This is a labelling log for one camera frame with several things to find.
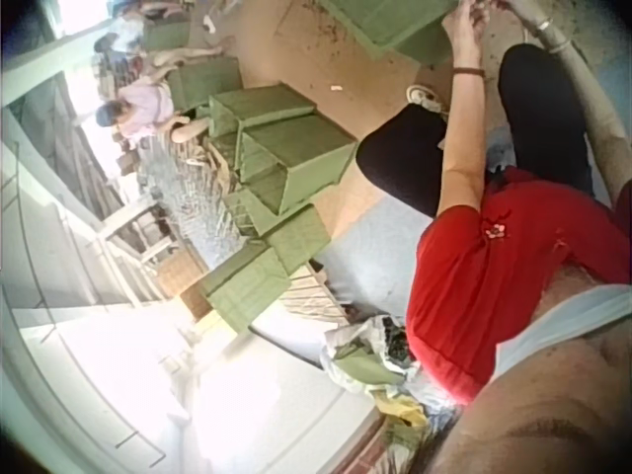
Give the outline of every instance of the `green crate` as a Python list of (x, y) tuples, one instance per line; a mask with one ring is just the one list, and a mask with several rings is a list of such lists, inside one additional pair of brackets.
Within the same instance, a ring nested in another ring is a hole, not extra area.
[(306, 205), (299, 204), (283, 215), (275, 215), (248, 188), (231, 193), (224, 201), (237, 227), (248, 237), (263, 236)]
[(288, 275), (323, 250), (331, 237), (316, 207), (308, 205), (264, 236)]
[(219, 316), (241, 333), (290, 285), (275, 250), (263, 242), (251, 241), (197, 287)]
[[(318, 1), (373, 57), (396, 49), (432, 64), (449, 55), (449, 40), (436, 25), (458, 0)], [(421, 33), (426, 28), (431, 31)]]
[(212, 57), (205, 62), (183, 66), (167, 76), (177, 111), (208, 105), (213, 94), (243, 87), (239, 61), (234, 57)]
[(210, 98), (211, 136), (240, 132), (247, 126), (308, 116), (313, 102), (284, 84), (218, 94)]
[(242, 141), (245, 186), (276, 215), (338, 184), (356, 147), (352, 136), (319, 115), (248, 128)]
[(186, 20), (159, 20), (155, 25), (145, 26), (143, 47), (146, 51), (164, 51), (186, 47), (189, 44), (191, 22)]

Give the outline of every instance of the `wristband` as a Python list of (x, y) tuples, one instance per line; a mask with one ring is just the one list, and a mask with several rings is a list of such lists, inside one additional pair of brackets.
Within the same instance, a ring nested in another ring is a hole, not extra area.
[(456, 76), (457, 74), (470, 74), (473, 76), (480, 76), (485, 79), (485, 71), (483, 69), (477, 69), (475, 67), (455, 67), (452, 70), (452, 74)]
[(551, 49), (549, 49), (549, 52), (551, 54), (557, 54), (559, 52), (562, 52), (564, 49), (569, 47), (571, 45), (571, 43), (572, 43), (572, 41), (570, 39), (567, 39), (566, 41), (564, 41), (559, 46), (555, 46), (555, 47), (552, 47)]
[(550, 18), (547, 18), (542, 23), (540, 23), (537, 27), (535, 27), (540, 33), (543, 33), (547, 28), (553, 25), (553, 22)]

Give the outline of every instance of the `pink shirt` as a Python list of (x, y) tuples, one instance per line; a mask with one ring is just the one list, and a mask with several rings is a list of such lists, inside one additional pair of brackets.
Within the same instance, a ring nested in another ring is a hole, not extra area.
[(141, 79), (121, 88), (118, 97), (134, 107), (133, 115), (118, 126), (125, 138), (154, 135), (157, 126), (174, 114), (174, 103), (166, 84), (146, 84)]

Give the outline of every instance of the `hair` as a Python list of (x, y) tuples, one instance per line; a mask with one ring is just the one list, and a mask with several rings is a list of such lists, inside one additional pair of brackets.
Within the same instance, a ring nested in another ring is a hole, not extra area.
[(139, 6), (140, 6), (140, 1), (139, 0), (118, 1), (112, 7), (112, 16), (115, 17), (115, 18), (119, 17), (119, 16), (124, 15), (125, 13), (127, 13), (129, 10), (132, 10), (132, 9), (137, 8)]
[(122, 113), (121, 101), (106, 102), (97, 109), (97, 123), (99, 126), (113, 126)]
[(109, 51), (111, 45), (112, 45), (112, 42), (110, 41), (110, 37), (108, 35), (105, 35), (104, 37), (100, 37), (95, 42), (95, 52), (98, 54), (102, 54), (106, 51)]

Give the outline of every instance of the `tiled floor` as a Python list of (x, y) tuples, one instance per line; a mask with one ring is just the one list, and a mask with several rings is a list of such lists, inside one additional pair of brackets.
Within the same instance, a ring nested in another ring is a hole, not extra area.
[[(540, 0), (553, 20), (572, 35), (630, 123), (630, 39), (592, 0)], [(198, 0), (201, 22), (207, 2)], [(419, 68), (398, 54), (370, 58), (317, 0), (243, 0), (220, 31), (237, 36), (236, 53), (246, 85), (285, 82), (358, 139), (398, 113), (414, 81), (433, 86), (449, 100), (444, 64)], [(203, 41), (201, 34), (194, 40)], [(486, 33), (488, 129), (506, 123), (497, 92), (505, 51), (523, 41), (508, 13), (495, 12)], [(316, 198), (335, 242), (320, 259), (331, 280), (349, 297), (394, 314), (405, 310), (415, 248), (428, 220), (373, 187), (353, 164), (340, 186)]]

